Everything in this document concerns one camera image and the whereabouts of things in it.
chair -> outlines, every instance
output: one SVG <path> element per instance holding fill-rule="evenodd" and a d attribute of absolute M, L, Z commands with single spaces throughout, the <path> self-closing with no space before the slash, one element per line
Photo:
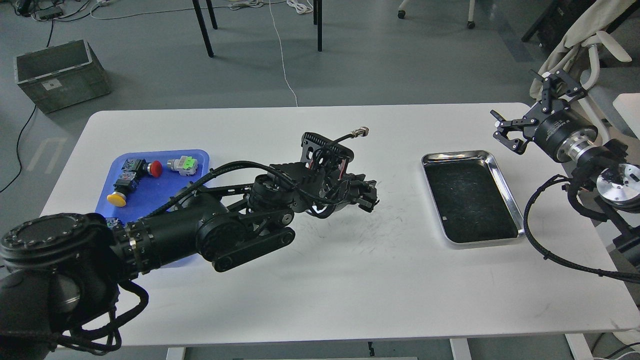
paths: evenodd
<path fill-rule="evenodd" d="M 406 5 L 411 0 L 403 0 L 403 2 L 398 7 L 398 19 L 404 19 L 406 15 Z M 467 20 L 467 29 L 473 29 L 476 26 L 474 22 L 474 8 L 476 7 L 476 0 L 469 0 L 469 18 Z"/>

green button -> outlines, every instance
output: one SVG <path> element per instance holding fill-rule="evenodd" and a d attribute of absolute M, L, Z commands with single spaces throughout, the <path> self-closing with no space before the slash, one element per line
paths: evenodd
<path fill-rule="evenodd" d="M 184 165 L 182 167 L 185 169 L 192 168 L 195 162 L 196 161 L 191 156 L 189 156 L 188 158 L 186 158 L 186 160 L 184 160 Z"/>

metal tray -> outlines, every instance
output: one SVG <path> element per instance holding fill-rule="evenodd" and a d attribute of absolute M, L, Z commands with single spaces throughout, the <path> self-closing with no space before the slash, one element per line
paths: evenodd
<path fill-rule="evenodd" d="M 449 241 L 472 245 L 524 235 L 522 214 L 489 152 L 427 154 L 422 167 Z"/>

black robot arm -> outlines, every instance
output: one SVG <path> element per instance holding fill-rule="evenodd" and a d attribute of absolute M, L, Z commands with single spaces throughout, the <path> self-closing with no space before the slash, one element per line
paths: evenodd
<path fill-rule="evenodd" d="M 10 271 L 0 281 L 0 358 L 43 359 L 57 345 L 96 355 L 116 350 L 118 328 L 148 303 L 147 292 L 131 282 L 138 274 L 196 253 L 224 272 L 290 244 L 295 213 L 326 218 L 348 204 L 371 212 L 376 182 L 346 172 L 353 152 L 339 144 L 368 132 L 361 127 L 333 141 L 305 133 L 297 163 L 235 161 L 211 169 L 149 215 L 112 229 L 99 214 L 63 213 L 11 230 L 0 241 Z M 204 186 L 242 168 L 266 174 L 251 184 Z M 225 206 L 232 195 L 242 199 Z M 120 289 L 140 303 L 117 316 Z M 107 325 L 83 329 L 102 315 Z M 95 341 L 102 338 L 106 343 Z"/>
<path fill-rule="evenodd" d="M 571 109 L 570 104 L 586 96 L 587 92 L 577 81 L 562 70 L 541 78 L 543 82 L 542 100 L 538 101 L 521 118 L 506 120 L 496 111 L 491 114 L 496 118 L 496 131 L 493 137 L 509 150 L 523 154 L 529 142 L 534 142 L 557 163 L 574 162 L 572 177 L 558 176 L 545 183 L 542 192 L 552 183 L 567 182 L 563 188 L 567 192 L 568 202 L 582 216 L 606 222 L 610 220 L 621 235 L 613 240 L 616 248 L 638 269 L 640 269 L 640 227 L 630 226 L 617 211 L 640 213 L 640 167 L 626 161 L 627 146 L 617 139 L 612 139 L 602 146 L 594 141 L 597 128 L 587 119 Z M 521 133 L 524 138 L 509 138 L 512 132 Z M 585 207 L 578 200 L 582 190 L 593 192 L 595 203 L 600 211 Z M 529 201 L 528 207 L 540 195 L 536 192 Z M 525 211 L 525 222 L 528 211 Z M 545 255 L 555 261 L 553 254 L 541 247 L 525 228 L 528 239 Z M 562 265 L 569 262 L 563 259 L 556 261 Z M 640 276 L 625 274 L 605 274 L 601 270 L 584 266 L 569 267 L 594 272 L 602 276 L 640 282 Z"/>

plastic crate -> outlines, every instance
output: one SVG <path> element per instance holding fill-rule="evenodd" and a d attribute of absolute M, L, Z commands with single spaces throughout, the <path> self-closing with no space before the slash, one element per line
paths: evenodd
<path fill-rule="evenodd" d="M 111 92 L 93 50 L 84 40 L 15 57 L 15 82 L 43 113 Z"/>

